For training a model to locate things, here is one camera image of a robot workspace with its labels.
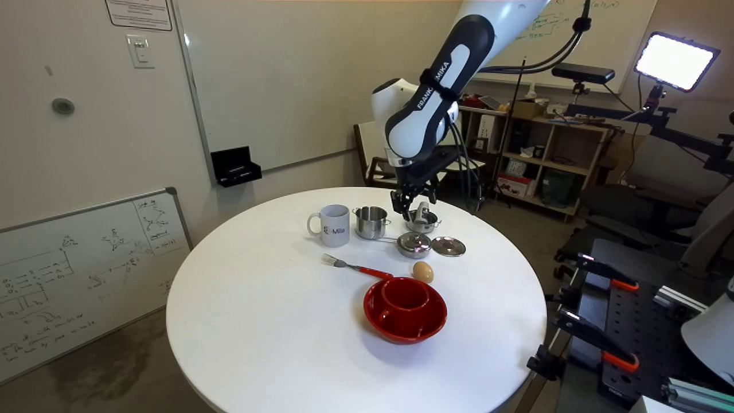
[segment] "metal cup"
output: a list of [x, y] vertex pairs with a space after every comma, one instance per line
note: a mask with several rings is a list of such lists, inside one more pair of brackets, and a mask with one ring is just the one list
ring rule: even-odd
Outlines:
[[361, 239], [384, 239], [385, 237], [385, 219], [389, 219], [389, 211], [381, 206], [363, 206], [357, 211], [358, 215], [358, 237]]

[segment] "sign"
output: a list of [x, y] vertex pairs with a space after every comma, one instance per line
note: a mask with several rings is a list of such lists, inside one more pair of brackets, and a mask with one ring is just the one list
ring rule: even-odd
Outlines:
[[167, 0], [105, 0], [112, 24], [170, 31]]

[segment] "light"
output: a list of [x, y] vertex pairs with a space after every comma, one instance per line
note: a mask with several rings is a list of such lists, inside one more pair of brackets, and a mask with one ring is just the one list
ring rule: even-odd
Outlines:
[[679, 41], [654, 31], [639, 60], [635, 70], [678, 89], [690, 91], [712, 67], [716, 48]]

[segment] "box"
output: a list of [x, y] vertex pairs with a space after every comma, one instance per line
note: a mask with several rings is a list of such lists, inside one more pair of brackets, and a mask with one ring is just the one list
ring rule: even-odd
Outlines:
[[532, 178], [499, 175], [499, 189], [514, 196], [531, 196]]
[[527, 170], [527, 163], [510, 159], [506, 168], [506, 176], [523, 176], [526, 170]]
[[540, 189], [544, 203], [570, 206], [578, 196], [581, 176], [563, 170], [547, 170]]
[[514, 120], [535, 120], [541, 117], [547, 111], [547, 106], [540, 106], [535, 101], [516, 101], [511, 117]]

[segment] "mug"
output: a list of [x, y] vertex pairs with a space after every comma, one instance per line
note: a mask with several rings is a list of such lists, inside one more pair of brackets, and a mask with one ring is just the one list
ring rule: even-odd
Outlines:
[[320, 212], [308, 215], [305, 226], [329, 247], [345, 246], [349, 241], [349, 209], [345, 203], [329, 203]]

